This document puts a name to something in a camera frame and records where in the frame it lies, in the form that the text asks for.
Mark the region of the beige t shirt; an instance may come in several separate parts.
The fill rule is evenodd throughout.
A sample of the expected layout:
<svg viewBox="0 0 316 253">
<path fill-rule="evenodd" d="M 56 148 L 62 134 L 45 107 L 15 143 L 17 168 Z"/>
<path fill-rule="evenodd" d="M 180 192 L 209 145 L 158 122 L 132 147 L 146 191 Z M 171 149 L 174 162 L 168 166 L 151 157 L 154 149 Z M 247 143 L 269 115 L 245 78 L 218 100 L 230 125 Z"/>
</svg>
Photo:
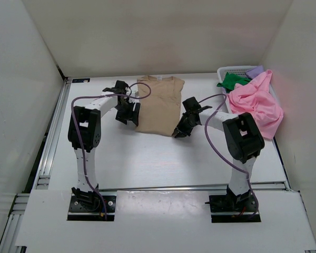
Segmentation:
<svg viewBox="0 0 316 253">
<path fill-rule="evenodd" d="M 141 107 L 137 132 L 170 137 L 180 120 L 182 90 L 185 81 L 174 76 L 137 79 Z"/>
</svg>

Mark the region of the pink t shirt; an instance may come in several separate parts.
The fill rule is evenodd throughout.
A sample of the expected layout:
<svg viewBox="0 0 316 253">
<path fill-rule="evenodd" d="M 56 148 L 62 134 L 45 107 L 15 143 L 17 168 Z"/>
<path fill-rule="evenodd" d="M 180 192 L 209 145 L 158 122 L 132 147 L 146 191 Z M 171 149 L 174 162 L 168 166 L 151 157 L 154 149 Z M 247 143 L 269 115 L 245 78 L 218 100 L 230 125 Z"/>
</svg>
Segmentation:
<svg viewBox="0 0 316 253">
<path fill-rule="evenodd" d="M 250 113 L 265 139 L 273 139 L 280 126 L 284 112 L 277 100 L 270 94 L 272 71 L 266 70 L 248 84 L 236 84 L 228 94 L 232 113 Z"/>
</svg>

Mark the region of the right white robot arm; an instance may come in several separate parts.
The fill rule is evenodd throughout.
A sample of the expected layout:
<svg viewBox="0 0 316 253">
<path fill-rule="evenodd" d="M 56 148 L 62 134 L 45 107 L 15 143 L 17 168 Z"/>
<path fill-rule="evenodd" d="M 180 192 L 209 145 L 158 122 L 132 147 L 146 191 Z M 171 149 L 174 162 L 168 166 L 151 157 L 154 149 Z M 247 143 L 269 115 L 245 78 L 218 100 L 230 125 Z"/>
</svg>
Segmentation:
<svg viewBox="0 0 316 253">
<path fill-rule="evenodd" d="M 195 97 L 183 101 L 185 112 L 182 114 L 172 137 L 189 137 L 193 129 L 204 126 L 205 136 L 214 152 L 232 167 L 231 179 L 226 188 L 223 200 L 214 204 L 223 210 L 237 211 L 244 208 L 246 202 L 251 200 L 253 193 L 250 187 L 252 169 L 265 143 L 256 122 L 250 113 L 240 115 L 222 112 L 217 108 L 212 113 L 209 105 L 201 106 Z M 208 128 L 222 131 L 229 154 L 229 161 L 222 155 L 210 140 Z"/>
</svg>

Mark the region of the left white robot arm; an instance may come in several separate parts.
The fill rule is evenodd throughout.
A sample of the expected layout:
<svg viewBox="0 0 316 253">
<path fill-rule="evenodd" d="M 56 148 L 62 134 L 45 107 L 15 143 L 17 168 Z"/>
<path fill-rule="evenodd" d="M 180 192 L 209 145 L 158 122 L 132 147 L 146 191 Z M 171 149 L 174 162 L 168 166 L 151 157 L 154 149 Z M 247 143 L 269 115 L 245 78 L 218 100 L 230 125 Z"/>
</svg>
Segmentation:
<svg viewBox="0 0 316 253">
<path fill-rule="evenodd" d="M 82 96 L 71 103 L 68 140 L 77 162 L 77 186 L 72 193 L 88 211 L 107 213 L 104 197 L 99 192 L 95 173 L 95 150 L 102 138 L 102 117 L 111 109 L 117 110 L 115 119 L 123 124 L 139 125 L 140 104 L 133 102 L 131 86 L 117 80 L 99 96 Z"/>
</svg>

